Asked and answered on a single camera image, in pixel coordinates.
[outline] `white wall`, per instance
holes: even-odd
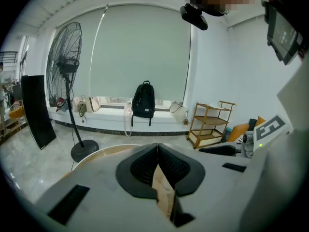
[[[22,37],[19,37],[19,39],[17,39],[17,36],[18,36],[17,34],[9,33],[6,36],[0,48],[0,51],[1,52],[18,52]]]
[[[209,25],[206,31],[201,31],[195,27],[193,30],[197,34],[197,56],[195,74],[188,80],[193,85],[190,93],[190,103],[185,104],[189,108],[189,120],[193,118],[196,103],[210,104],[212,102],[226,101],[234,102],[230,98],[230,86],[232,85],[230,47],[226,24],[220,18],[204,14]],[[210,116],[217,116],[217,111],[212,111]],[[205,115],[205,109],[198,111],[198,115]],[[221,113],[222,118],[227,119],[227,113]],[[201,123],[194,122],[194,129],[199,129]],[[225,126],[218,127],[223,131]]]
[[[299,68],[298,56],[290,65],[279,62],[267,46],[268,24],[264,17],[250,19],[228,30],[232,56],[230,99],[235,107],[229,127],[248,123],[250,118],[287,118],[277,93]]]
[[[25,75],[44,75],[47,57],[55,34],[55,28],[50,27],[37,38],[31,38],[27,53]]]

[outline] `tiled floor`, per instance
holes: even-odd
[[[18,188],[32,202],[37,199],[63,175],[68,173],[73,162],[70,151],[73,147],[71,128],[55,124],[57,138],[40,150],[28,127],[1,145],[0,161],[6,175],[17,183]],[[145,145],[170,143],[192,148],[185,136],[140,137],[119,136],[80,130],[82,140],[95,140],[99,148],[122,144]]]

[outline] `roller blind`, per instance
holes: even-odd
[[[85,46],[86,32],[97,30],[84,25],[81,60],[84,51],[92,50],[92,45]],[[190,26],[179,12],[143,5],[110,7],[96,38],[91,95],[131,98],[138,85],[149,80],[157,100],[182,101],[189,54]]]
[[[93,12],[81,15],[65,25],[71,22],[79,22],[82,29],[82,49],[80,56],[80,64],[77,69],[75,81],[73,85],[74,96],[88,95],[89,90],[89,72],[90,72],[90,61],[92,54],[93,42],[95,39],[98,24],[102,17],[104,9],[96,10]],[[65,25],[57,28],[55,36]]]

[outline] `white bag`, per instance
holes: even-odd
[[[97,112],[101,105],[100,105],[100,99],[98,96],[90,96],[85,100],[87,112],[88,113],[95,113]]]
[[[132,115],[133,115],[132,103],[128,101],[125,104],[125,108],[124,108],[124,128],[125,128],[125,134],[126,134],[127,137],[131,136],[131,134],[132,134],[132,127],[131,127]],[[128,122],[129,122],[129,127],[130,127],[130,135],[128,135],[128,133],[126,132],[126,122],[127,122],[126,118],[127,117],[129,118]]]
[[[187,118],[186,115],[188,109],[184,106],[179,106],[176,103],[172,103],[169,111],[178,123],[183,123],[183,121]]]
[[[83,102],[83,101],[84,101],[83,97],[75,97],[75,98],[73,98],[72,105],[73,105],[73,111],[74,112],[78,112],[79,111],[79,103]]]

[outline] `fan base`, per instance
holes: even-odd
[[[98,151],[98,144],[93,140],[83,140],[84,147],[80,143],[73,146],[71,156],[75,162],[80,162],[93,152]]]

